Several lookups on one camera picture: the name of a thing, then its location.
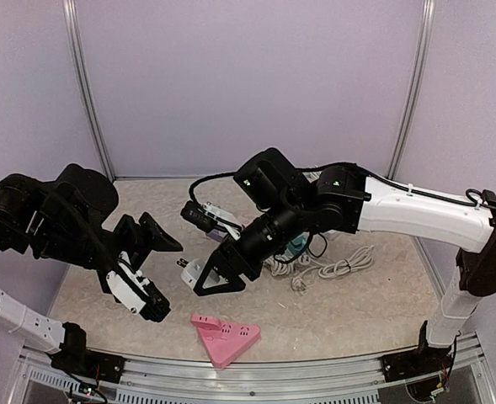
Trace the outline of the white square charger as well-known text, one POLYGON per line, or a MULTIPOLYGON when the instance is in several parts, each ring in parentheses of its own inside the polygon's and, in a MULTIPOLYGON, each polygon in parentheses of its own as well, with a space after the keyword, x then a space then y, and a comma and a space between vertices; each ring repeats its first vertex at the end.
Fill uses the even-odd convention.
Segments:
MULTIPOLYGON (((196 282, 199 280, 202 275, 203 269, 206 265, 206 261, 202 258, 197 258, 191 261, 187 261, 183 258, 180 258, 177 261, 177 265, 182 268, 182 272, 180 274, 181 279, 191 288, 193 289, 196 285, 196 282)), ((221 277, 216 271, 212 270, 208 274, 203 284, 203 288, 207 289, 210 287, 226 284, 227 281, 221 277)))

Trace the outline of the purple power strip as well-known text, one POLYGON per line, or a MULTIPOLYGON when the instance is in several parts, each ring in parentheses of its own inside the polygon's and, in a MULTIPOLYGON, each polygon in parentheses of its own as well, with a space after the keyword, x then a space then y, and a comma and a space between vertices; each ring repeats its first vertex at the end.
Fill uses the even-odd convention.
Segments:
POLYGON ((221 231, 214 229, 212 231, 207 232, 205 235, 211 240, 214 240, 216 242, 222 242, 225 238, 230 236, 230 233, 228 231, 221 231))

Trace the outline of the pink triangular power strip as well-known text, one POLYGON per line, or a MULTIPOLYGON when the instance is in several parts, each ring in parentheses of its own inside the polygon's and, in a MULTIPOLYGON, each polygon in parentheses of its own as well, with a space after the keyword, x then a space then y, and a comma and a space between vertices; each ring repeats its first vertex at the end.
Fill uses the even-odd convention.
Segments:
POLYGON ((222 320, 221 324, 220 332, 210 332, 195 327, 215 369, 225 369, 261 338, 261 330, 257 325, 222 320))

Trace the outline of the teal power strip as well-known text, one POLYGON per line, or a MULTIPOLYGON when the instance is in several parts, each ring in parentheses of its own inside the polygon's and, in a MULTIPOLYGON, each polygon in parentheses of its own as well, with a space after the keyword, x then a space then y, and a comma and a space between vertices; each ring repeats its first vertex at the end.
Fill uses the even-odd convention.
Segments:
POLYGON ((307 237, 307 233, 302 233, 288 242, 286 245, 286 256, 292 258, 298 253, 303 253, 307 245, 307 237))

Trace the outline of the pink square plug adapter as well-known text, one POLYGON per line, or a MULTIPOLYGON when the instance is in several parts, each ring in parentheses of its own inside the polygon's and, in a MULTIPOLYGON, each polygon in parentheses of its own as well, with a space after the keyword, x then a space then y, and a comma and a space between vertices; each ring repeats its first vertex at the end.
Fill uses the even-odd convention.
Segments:
POLYGON ((220 332, 222 329, 221 320, 214 316, 194 314, 190 318, 190 322, 194 327, 210 332, 220 332))

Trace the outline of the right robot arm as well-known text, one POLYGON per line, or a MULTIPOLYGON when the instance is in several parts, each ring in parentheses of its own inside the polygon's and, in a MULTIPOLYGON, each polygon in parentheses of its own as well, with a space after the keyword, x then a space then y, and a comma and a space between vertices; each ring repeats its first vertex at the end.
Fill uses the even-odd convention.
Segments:
POLYGON ((227 237, 195 283, 200 296, 238 292, 260 276, 263 262, 306 232, 391 232, 456 246, 451 286, 420 332, 409 367, 425 374, 446 356, 479 301, 496 293, 496 195, 464 196, 395 183, 348 162, 322 166, 307 179, 276 148, 245 162, 233 180, 261 214, 239 237, 227 237))

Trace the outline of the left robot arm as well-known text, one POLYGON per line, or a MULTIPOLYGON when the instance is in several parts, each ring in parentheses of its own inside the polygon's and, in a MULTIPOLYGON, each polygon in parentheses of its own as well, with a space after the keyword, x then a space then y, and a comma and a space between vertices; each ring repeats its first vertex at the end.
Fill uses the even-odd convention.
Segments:
POLYGON ((31 251, 96 272, 102 291, 130 313, 162 322, 168 299, 141 266, 150 253, 178 253, 181 244, 152 216, 122 215, 115 228, 104 221, 119 204, 115 186, 102 174, 76 163, 53 181, 20 173, 0 181, 0 252, 31 251))

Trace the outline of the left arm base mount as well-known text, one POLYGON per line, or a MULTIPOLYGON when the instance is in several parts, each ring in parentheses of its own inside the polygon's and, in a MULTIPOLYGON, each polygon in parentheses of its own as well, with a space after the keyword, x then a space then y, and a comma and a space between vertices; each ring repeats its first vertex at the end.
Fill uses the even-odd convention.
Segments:
POLYGON ((49 354, 51 366, 72 376, 82 376, 99 382, 120 383, 126 359, 119 355, 86 350, 82 355, 49 354))

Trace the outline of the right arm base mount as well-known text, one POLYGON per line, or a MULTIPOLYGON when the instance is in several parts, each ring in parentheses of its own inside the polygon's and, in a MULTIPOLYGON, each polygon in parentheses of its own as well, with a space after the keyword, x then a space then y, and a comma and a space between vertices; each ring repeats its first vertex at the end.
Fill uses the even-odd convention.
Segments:
POLYGON ((385 382, 405 380, 438 372, 451 365, 451 348, 417 347, 380 359, 385 382))

